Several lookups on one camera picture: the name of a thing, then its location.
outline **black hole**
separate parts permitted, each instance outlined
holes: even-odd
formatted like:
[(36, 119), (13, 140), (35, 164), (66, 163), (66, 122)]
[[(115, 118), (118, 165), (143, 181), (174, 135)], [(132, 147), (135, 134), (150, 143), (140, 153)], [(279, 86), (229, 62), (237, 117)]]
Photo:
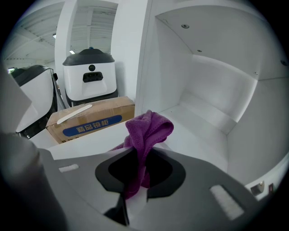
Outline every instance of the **black hole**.
[(94, 70), (95, 70), (95, 66), (94, 66), (94, 65), (90, 65), (90, 66), (89, 66), (89, 70), (90, 70), (90, 71), (94, 71)]
[[(138, 165), (137, 153), (131, 152), (112, 163), (108, 171), (127, 187), (137, 177)], [(172, 173), (172, 166), (153, 152), (148, 154), (145, 165), (149, 172), (150, 187), (163, 182)]]

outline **black slot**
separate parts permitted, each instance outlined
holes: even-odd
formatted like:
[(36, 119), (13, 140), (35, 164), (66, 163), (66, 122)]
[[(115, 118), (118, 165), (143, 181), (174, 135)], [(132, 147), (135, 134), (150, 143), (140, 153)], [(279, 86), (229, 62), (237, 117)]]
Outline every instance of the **black slot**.
[(101, 72), (89, 72), (83, 75), (83, 82), (90, 83), (94, 81), (101, 81), (103, 74)]
[[(157, 150), (149, 152), (145, 165), (150, 181), (148, 199), (172, 195), (185, 180), (184, 167)], [(137, 151), (122, 152), (102, 162), (97, 166), (95, 176), (107, 191), (125, 193), (129, 183), (138, 177)]]

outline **purple cloth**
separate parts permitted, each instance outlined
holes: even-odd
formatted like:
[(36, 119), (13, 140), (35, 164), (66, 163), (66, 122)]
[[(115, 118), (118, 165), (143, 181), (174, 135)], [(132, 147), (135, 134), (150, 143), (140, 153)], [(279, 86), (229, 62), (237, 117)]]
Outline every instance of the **purple cloth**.
[(145, 169), (146, 157), (156, 143), (165, 141), (172, 133), (173, 124), (167, 118), (148, 110), (145, 114), (127, 121), (126, 128), (130, 135), (113, 150), (132, 146), (137, 150), (138, 175), (125, 190), (125, 198), (128, 199), (139, 191), (140, 186), (149, 188), (149, 173)]

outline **white panel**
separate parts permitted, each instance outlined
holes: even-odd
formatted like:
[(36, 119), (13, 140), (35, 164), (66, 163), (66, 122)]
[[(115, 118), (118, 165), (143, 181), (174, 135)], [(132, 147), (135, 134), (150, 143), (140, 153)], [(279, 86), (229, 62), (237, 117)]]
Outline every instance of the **white panel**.
[(147, 3), (148, 0), (120, 1), (112, 31), (111, 54), (116, 63), (118, 92), (133, 101)]
[(70, 38), (72, 24), (75, 18), (75, 13), (77, 10), (77, 0), (69, 0), (64, 3), (64, 6), (59, 17), (59, 22), (56, 31), (56, 41), (55, 41), (55, 66), (58, 76), (59, 89), (65, 103), (65, 106), (69, 108), (67, 99), (65, 97), (65, 84), (63, 76), (63, 66), (62, 63), (65, 61), (67, 56), (70, 54)]
[(228, 115), (186, 91), (183, 92), (179, 104), (211, 123), (224, 134), (228, 134), (236, 125), (236, 121)]
[(11, 75), (7, 73), (7, 67), (0, 62), (0, 132), (4, 134), (15, 133), (31, 100), (20, 89)]
[(153, 20), (149, 60), (143, 74), (145, 97), (142, 112), (148, 109), (160, 112), (177, 105), (191, 75), (191, 51), (164, 23)]
[(238, 122), (257, 81), (226, 63), (193, 55), (187, 91)]
[(44, 71), (21, 86), (21, 90), (32, 101), (32, 104), (23, 115), (16, 132), (23, 131), (49, 111), (53, 99), (53, 82), (50, 70)]
[(247, 110), (228, 134), (228, 173), (248, 184), (289, 150), (289, 79), (259, 81)]
[[(239, 9), (241, 11), (244, 12), (249, 12), (252, 15), (255, 15), (258, 18), (263, 18), (262, 15), (260, 15), (256, 10), (254, 10), (253, 8), (250, 7), (250, 4), (248, 4), (246, 1), (244, 1), (244, 3), (241, 3), (242, 1), (236, 0), (236, 1), (230, 1), (230, 0), (149, 0), (148, 1), (148, 7), (147, 7), (147, 12), (146, 12), (146, 17), (144, 20), (144, 31), (143, 31), (143, 39), (142, 39), (142, 43), (141, 43), (141, 57), (140, 57), (140, 63), (139, 63), (139, 73), (138, 73), (138, 81), (137, 81), (137, 95), (136, 95), (136, 104), (135, 104), (135, 114), (136, 115), (140, 115), (142, 112), (144, 112), (146, 108), (144, 107), (144, 100), (146, 100), (146, 97), (148, 96), (147, 94), (147, 85), (148, 87), (152, 87), (153, 84), (151, 82), (150, 79), (150, 83), (148, 78), (149, 78), (149, 69), (150, 69), (150, 64), (153, 62), (156, 62), (155, 66), (158, 65), (158, 62), (163, 62), (163, 60), (165, 59), (169, 59), (169, 57), (157, 57), (154, 58), (154, 56), (158, 56), (158, 52), (164, 52), (163, 50), (157, 50), (158, 46), (156, 45), (156, 41), (159, 40), (159, 43), (161, 43), (161, 39), (158, 37), (162, 36), (162, 32), (157, 32), (156, 29), (156, 19), (155, 17), (159, 14), (174, 10), (174, 9), (180, 9), (180, 8), (187, 8), (190, 6), (223, 6), (226, 8), (232, 8), (232, 9)], [(196, 23), (202, 23), (202, 18), (197, 18)], [(181, 40), (179, 39), (179, 42), (176, 43), (171, 43), (170, 47), (166, 47), (166, 50), (174, 50), (177, 51), (179, 49), (175, 48), (175, 46), (179, 46), (179, 44), (181, 43)], [(179, 57), (176, 58), (176, 64), (174, 64), (173, 62), (170, 62), (169, 65), (167, 65), (167, 70), (174, 70), (177, 69), (178, 66), (186, 66), (188, 63), (189, 58), (186, 58), (183, 56), (183, 58), (181, 60), (185, 60), (185, 64), (183, 64), (181, 61), (178, 62), (180, 59)], [(189, 71), (187, 70), (188, 67), (186, 67), (186, 70), (181, 71), (180, 74), (178, 75), (177, 78), (184, 78), (183, 73), (189, 73)], [(165, 78), (163, 76), (160, 77), (160, 73), (155, 71), (153, 73), (154, 75), (154, 81), (159, 81), (159, 78)], [(164, 85), (163, 84), (159, 84), (158, 82), (156, 83), (157, 87), (153, 86), (153, 90), (155, 90), (156, 88), (158, 88), (158, 91), (162, 90), (163, 92), (164, 90)], [(178, 90), (175, 91), (179, 91), (178, 93), (176, 93), (176, 98), (179, 97), (180, 95), (180, 89), (179, 89), (179, 84), (177, 84)], [(168, 91), (170, 91), (172, 94), (174, 94), (174, 91), (172, 91), (170, 88), (168, 88)], [(155, 105), (156, 107), (154, 108), (158, 108), (158, 106), (156, 104), (163, 104), (164, 99), (162, 99), (162, 101), (160, 103), (154, 103), (152, 101), (152, 104)]]
[(174, 124), (164, 142), (171, 150), (208, 161), (227, 172), (227, 137), (212, 124), (181, 106), (160, 112)]
[(117, 145), (123, 143), (124, 138), (128, 135), (126, 123), (122, 122), (69, 142), (56, 145), (48, 150), (55, 160), (92, 156), (108, 152), (115, 148)]
[[(266, 21), (253, 14), (230, 7), (193, 6), (158, 18), (194, 54), (228, 63), (256, 79), (288, 76), (288, 67), (280, 62), (287, 59), (274, 32)], [(184, 23), (190, 27), (183, 29)]]
[(63, 66), (65, 90), (69, 99), (80, 101), (115, 92), (117, 83), (114, 62), (93, 65), (102, 73), (102, 81), (83, 82), (83, 75), (88, 72), (90, 64)]

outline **ceiling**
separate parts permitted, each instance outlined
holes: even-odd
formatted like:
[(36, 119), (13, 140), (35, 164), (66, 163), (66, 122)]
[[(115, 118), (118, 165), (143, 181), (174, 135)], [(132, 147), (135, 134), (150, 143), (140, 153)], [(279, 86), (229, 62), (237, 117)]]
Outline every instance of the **ceiling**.
[[(41, 8), (15, 26), (2, 52), (6, 66), (25, 67), (54, 61), (55, 38), (63, 2)], [(116, 9), (79, 5), (70, 46), (75, 53), (89, 48), (109, 53)]]

